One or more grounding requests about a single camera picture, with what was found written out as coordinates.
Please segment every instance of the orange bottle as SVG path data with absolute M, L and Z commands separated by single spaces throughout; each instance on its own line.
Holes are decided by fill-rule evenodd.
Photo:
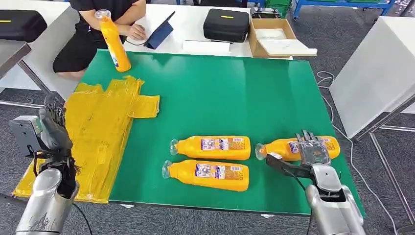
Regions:
M 190 158 L 246 160 L 251 154 L 251 143 L 246 136 L 192 136 L 181 141 L 173 139 L 170 153 Z
M 320 138 L 327 147 L 329 158 L 336 158 L 340 154 L 340 145 L 336 138 L 332 136 L 320 136 Z M 297 138 L 279 139 L 269 144 L 256 144 L 256 158 L 263 160 L 268 153 L 277 153 L 282 156 L 284 161 L 301 160 Z
M 101 32 L 108 46 L 115 68 L 118 72 L 125 72 L 131 69 L 131 63 L 128 60 L 127 53 L 122 46 L 119 38 L 119 32 L 115 23 L 111 20 L 111 12 L 109 10 L 98 10 L 95 17 L 99 19 Z
M 235 163 L 184 160 L 180 163 L 165 161 L 163 178 L 176 178 L 184 184 L 245 191 L 249 184 L 249 169 Z

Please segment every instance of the gray carpet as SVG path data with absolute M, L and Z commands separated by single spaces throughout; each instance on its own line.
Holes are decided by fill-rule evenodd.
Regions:
M 153 3 L 167 3 L 167 0 L 153 0 Z M 291 22 L 297 37 L 309 47 L 318 51 L 316 58 L 304 58 L 310 61 L 314 72 L 321 70 L 337 74 L 350 55 L 372 26 L 379 10 L 367 10 L 333 7 L 303 7 L 300 19 Z M 332 103 L 330 94 L 322 91 Z M 41 103 L 40 92 L 17 91 L 6 89 L 0 99 L 27 101 L 31 98 Z M 33 110 L 0 106 L 0 192 L 10 193 L 26 170 L 30 160 L 20 157 L 15 139 L 8 121 L 19 115 L 35 114 Z M 335 124 L 341 127 L 335 112 Z M 400 115 L 393 121 L 395 125 L 415 127 L 415 117 Z M 401 182 L 403 191 L 415 208 L 415 160 L 413 153 L 415 133 L 396 131 L 378 131 L 376 136 L 390 160 L 391 167 Z M 344 155 L 349 161 L 350 144 L 341 135 L 337 135 Z M 406 225 L 409 220 L 399 202 L 393 186 L 387 180 L 381 161 L 369 137 L 355 144 L 353 162 L 361 171 L 371 188 L 379 195 L 398 227 Z M 353 179 L 362 199 L 368 218 L 365 229 L 368 235 L 392 234 L 392 224 L 379 206 L 376 199 L 365 188 L 357 173 L 351 169 Z M 78 203 L 87 216 L 94 234 L 305 234 L 308 218 L 296 216 L 275 216 L 263 218 L 258 214 L 187 210 L 135 206 L 131 209 L 120 205 Z M 23 210 L 14 205 L 0 205 L 0 234 L 13 234 Z M 82 216 L 75 209 L 65 224 L 66 235 L 86 235 L 88 229 Z M 317 234 L 315 225 L 311 234 Z

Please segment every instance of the robotic hand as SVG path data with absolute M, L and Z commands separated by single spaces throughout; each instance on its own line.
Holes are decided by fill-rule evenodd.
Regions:
M 34 158 L 32 195 L 27 203 L 17 235 L 56 235 L 63 229 L 79 184 L 71 155 L 72 141 L 65 128 L 65 109 L 47 103 L 37 116 L 20 116 L 10 121 L 20 152 Z M 39 165 L 37 159 L 46 159 Z
M 308 204 L 322 235 L 365 235 L 363 217 L 349 188 L 340 183 L 324 143 L 312 133 L 303 130 L 296 134 L 301 155 L 300 165 L 282 160 L 278 154 L 266 157 L 267 165 L 287 176 L 309 178 L 312 184 L 305 189 Z

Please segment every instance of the bottle lying on table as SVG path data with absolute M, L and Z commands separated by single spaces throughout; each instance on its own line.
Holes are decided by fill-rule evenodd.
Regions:
M 197 160 L 180 163 L 164 162 L 163 178 L 176 178 L 184 184 L 245 191 L 249 184 L 249 169 L 245 165 Z
M 325 144 L 330 159 L 336 158 L 340 154 L 340 145 L 336 138 L 332 136 L 317 136 Z M 299 161 L 301 155 L 298 141 L 296 138 L 279 139 L 269 144 L 258 143 L 255 148 L 256 158 L 263 160 L 268 153 L 277 153 L 282 156 L 283 161 Z
M 251 154 L 251 142 L 246 136 L 192 136 L 182 141 L 173 139 L 170 153 L 190 158 L 246 160 Z

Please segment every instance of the cardboard box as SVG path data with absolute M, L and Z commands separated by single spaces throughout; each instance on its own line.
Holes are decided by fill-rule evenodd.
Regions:
M 251 52 L 253 57 L 275 57 L 275 58 L 284 58 L 290 56 L 310 56 L 317 55 L 317 50 L 315 54 L 269 54 L 261 43 L 257 39 L 255 29 L 260 28 L 270 28 L 270 29 L 282 29 L 287 39 L 296 40 L 296 36 L 286 19 L 252 19 L 250 23 L 250 31 L 248 34 L 249 45 L 251 47 Z

